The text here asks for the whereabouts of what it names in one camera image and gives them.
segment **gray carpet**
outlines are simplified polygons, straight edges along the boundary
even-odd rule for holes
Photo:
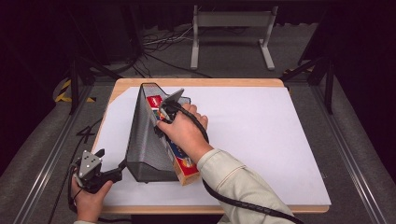
[[[270,39],[269,49],[276,66],[275,71],[268,71],[258,47],[257,38],[260,30],[247,29],[240,35],[223,30],[203,32],[200,38],[200,58],[197,72],[211,77],[281,77],[284,70],[296,67],[315,25],[275,27]],[[185,40],[164,51],[152,55],[168,63],[188,69],[191,61],[191,42]],[[158,62],[150,57],[141,57],[153,77],[201,77],[200,75],[180,70]],[[125,77],[139,77],[135,70],[122,73]],[[99,120],[106,109],[108,97],[114,82],[107,77],[99,77],[95,82],[91,97],[95,103],[85,103],[78,114],[76,124],[71,128],[60,159],[50,174],[46,187],[39,200],[33,206],[27,223],[47,223],[56,197],[63,183],[64,175],[72,155],[78,145],[80,136],[76,134]],[[297,214],[305,223],[373,223],[361,199],[340,153],[340,147],[334,138],[326,115],[320,110],[320,102],[314,97],[313,88],[304,82],[304,75],[287,82],[290,86],[291,99],[303,125],[308,142],[318,163],[319,170],[327,177],[324,183],[332,200],[329,212],[324,214]],[[378,206],[388,223],[396,223],[393,208],[396,207],[396,187],[383,165],[376,156],[365,131],[345,97],[342,88],[335,81],[333,104],[334,115],[351,152],[361,168],[364,178],[372,190]],[[57,103],[51,113],[40,123],[26,140],[17,156],[8,166],[0,179],[0,223],[12,223],[18,215],[25,198],[35,183],[43,164],[56,144],[63,129],[68,113],[69,103]],[[95,133],[99,125],[93,128]],[[81,144],[82,150],[90,150],[94,137]],[[72,223],[76,215],[68,210],[65,189],[56,206],[52,223]],[[181,223],[180,216],[133,216],[133,223]],[[188,223],[216,223],[219,216],[183,216]]]

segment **hand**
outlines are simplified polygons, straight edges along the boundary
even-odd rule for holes
[[[103,208],[103,199],[111,189],[113,182],[107,181],[95,194],[91,194],[78,186],[77,180],[72,180],[72,195],[76,201],[77,219],[96,223]]]
[[[183,108],[192,113],[202,126],[207,129],[208,118],[207,116],[201,116],[201,114],[197,112],[196,105],[184,104]],[[181,147],[195,163],[198,163],[198,160],[200,160],[207,151],[213,149],[213,147],[206,142],[198,127],[196,127],[190,118],[180,111],[177,112],[175,120],[171,124],[158,121],[157,126],[177,146]]]

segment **table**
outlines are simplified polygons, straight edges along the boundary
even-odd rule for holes
[[[287,89],[283,87],[283,83],[279,79],[119,79],[109,98],[109,105],[104,120],[92,148],[92,151],[96,151],[100,148],[106,150],[106,155],[103,157],[102,171],[114,169],[124,158],[127,144],[127,140],[125,139],[129,138],[128,132],[132,124],[131,117],[133,116],[137,91],[139,85],[143,82],[156,82],[168,93],[172,93],[172,90],[178,90],[180,87],[183,87],[185,89],[184,95],[191,97],[191,102],[197,104],[198,107],[202,109],[201,111],[209,116],[208,135],[211,144],[232,152],[236,158],[244,162],[247,166],[256,171],[260,170],[258,172],[259,174],[262,172],[262,167],[265,167],[267,171],[269,171],[268,167],[274,167],[274,170],[264,174],[264,179],[273,186],[274,191],[294,213],[324,213],[329,209],[331,202],[327,190],[324,187],[321,175],[318,171],[312,151],[306,141],[304,131],[292,105],[289,93]],[[229,138],[228,141],[221,140],[221,136],[225,134],[219,133],[224,130],[228,130],[229,134],[233,136],[235,132],[246,133],[252,127],[248,127],[247,130],[244,127],[240,127],[239,129],[230,128],[230,125],[236,126],[238,122],[231,123],[227,121],[226,116],[221,118],[216,114],[216,111],[220,111],[221,113],[221,110],[214,109],[214,106],[210,106],[210,104],[213,103],[210,99],[217,99],[217,97],[213,96],[212,91],[224,91],[228,92],[227,94],[235,94],[235,97],[231,98],[231,100],[236,100],[238,98],[238,92],[242,92],[241,94],[243,94],[243,97],[251,93],[255,94],[255,92],[260,92],[264,95],[257,98],[257,100],[254,99],[255,102],[261,102],[263,104],[272,102],[271,106],[266,105],[268,108],[267,110],[270,111],[269,113],[272,113],[271,116],[282,116],[282,118],[269,118],[269,115],[266,115],[267,112],[262,111],[264,114],[262,120],[266,120],[265,122],[271,122],[271,119],[276,120],[277,126],[279,127],[274,129],[274,126],[270,124],[266,125],[266,127],[262,127],[262,131],[267,133],[262,136],[262,139],[259,139],[260,141],[267,142],[267,144],[265,144],[266,146],[274,146],[267,148],[267,150],[272,150],[271,153],[253,150],[257,154],[254,156],[254,159],[260,158],[260,160],[252,161],[252,154],[240,153],[248,150],[251,151],[252,149],[250,148],[254,146],[260,145],[260,147],[262,147],[262,144],[255,143],[255,140],[245,141],[245,138],[248,139],[250,135],[244,136],[240,134],[240,136],[238,136],[239,143],[242,142],[245,144],[244,146],[246,146],[246,148],[244,148],[245,151],[239,150],[239,153],[238,150],[232,151],[233,145],[237,144],[233,142],[236,138]],[[227,99],[222,98],[219,104],[228,104]],[[251,102],[247,101],[247,103],[241,103],[240,105],[245,106],[246,104],[251,105]],[[241,114],[237,110],[228,110],[227,112],[227,115],[230,114],[231,116]],[[255,118],[247,116],[247,120],[241,120],[251,123]],[[283,139],[284,134],[279,133],[284,132],[285,128],[287,128],[289,132],[287,139]],[[296,171],[301,172],[297,175],[290,173]],[[178,182],[137,183],[127,169],[124,169],[122,174],[123,180],[116,183],[105,198],[104,213],[129,215],[223,213],[217,200],[211,198],[211,196],[205,192],[202,183],[200,183],[201,180],[182,187]],[[309,189],[306,185],[313,185],[315,187]]]

